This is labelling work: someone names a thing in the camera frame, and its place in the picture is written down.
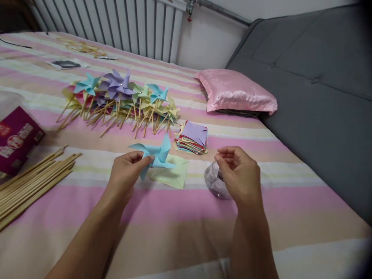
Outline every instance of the pink pillow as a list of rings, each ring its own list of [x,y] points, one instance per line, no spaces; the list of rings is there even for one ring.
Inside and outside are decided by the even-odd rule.
[[[208,69],[196,74],[208,94],[207,111],[220,109],[269,112],[272,115],[278,104],[266,89],[245,75],[225,69]]]

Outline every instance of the blue paper pinwheel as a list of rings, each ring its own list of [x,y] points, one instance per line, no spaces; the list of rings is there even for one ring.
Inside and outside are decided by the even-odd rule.
[[[153,91],[150,95],[151,103],[154,103],[156,100],[167,100],[168,87],[162,91],[156,84],[148,84],[147,86]]]
[[[140,177],[142,181],[145,180],[149,167],[163,167],[167,169],[172,169],[175,167],[175,165],[171,163],[167,163],[165,161],[167,159],[169,150],[171,148],[170,146],[171,146],[171,142],[169,140],[168,134],[164,135],[162,145],[160,146],[143,145],[141,143],[136,143],[136,144],[128,146],[130,148],[134,148],[139,151],[142,151],[143,152],[142,158],[150,156],[150,155],[154,155],[155,157],[154,161],[149,166],[145,167],[141,171]]]
[[[108,73],[104,77],[108,80],[101,82],[100,89],[107,90],[111,100],[119,101],[119,93],[124,94],[121,100],[128,98],[128,95],[136,94],[135,91],[128,88],[130,71],[124,78],[116,70],[112,70],[112,73]]]
[[[91,76],[90,73],[86,73],[86,76],[88,77],[85,81],[79,81],[76,83],[74,93],[78,93],[82,90],[85,90],[88,94],[95,96],[94,87],[96,86],[97,82],[101,79],[101,77],[94,78]]]

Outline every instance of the right hand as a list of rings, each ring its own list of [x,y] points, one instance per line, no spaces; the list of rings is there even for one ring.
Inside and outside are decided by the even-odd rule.
[[[259,202],[262,205],[260,167],[243,149],[226,146],[214,156],[229,194],[239,205]]]

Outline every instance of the pipe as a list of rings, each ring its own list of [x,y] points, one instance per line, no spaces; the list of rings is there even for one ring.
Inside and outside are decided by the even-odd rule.
[[[198,4],[200,7],[201,6],[204,6],[206,7],[207,9],[210,9],[214,12],[217,12],[221,15],[224,15],[234,21],[237,21],[243,25],[246,25],[246,26],[249,26],[251,25],[251,21],[247,20],[246,18],[243,18],[241,16],[239,16],[238,14],[236,13],[233,13],[217,4],[214,4],[212,3],[211,1],[209,0],[189,0],[188,2],[188,5],[187,5],[187,12],[189,14],[189,18],[188,18],[188,21],[190,22],[191,21],[191,15],[193,13],[193,7],[194,7],[194,4]]]

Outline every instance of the striped bed sheet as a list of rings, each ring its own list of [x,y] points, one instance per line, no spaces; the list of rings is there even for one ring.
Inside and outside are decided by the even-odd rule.
[[[41,278],[57,262],[103,193],[116,156],[133,143],[160,145],[165,131],[134,140],[131,121],[123,129],[90,130],[77,119],[61,132],[55,123],[65,101],[61,90],[84,79],[85,71],[100,76],[112,69],[131,81],[169,87],[169,95],[185,120],[207,126],[206,155],[170,154],[190,161],[184,190],[148,177],[135,184],[122,216],[107,278],[226,278],[229,247],[237,208],[207,189],[204,170],[216,149],[241,146],[260,165],[263,200],[280,278],[343,278],[359,268],[370,227],[306,164],[289,151],[259,120],[206,113],[203,87],[196,70],[155,61],[99,45],[118,60],[99,60],[68,50],[56,38],[65,33],[3,34],[0,42],[0,90],[21,94],[25,105],[47,132],[33,152],[31,165],[68,144],[65,156],[82,152],[74,172],[33,204],[0,233],[3,278]],[[56,70],[46,62],[78,58],[87,69]]]

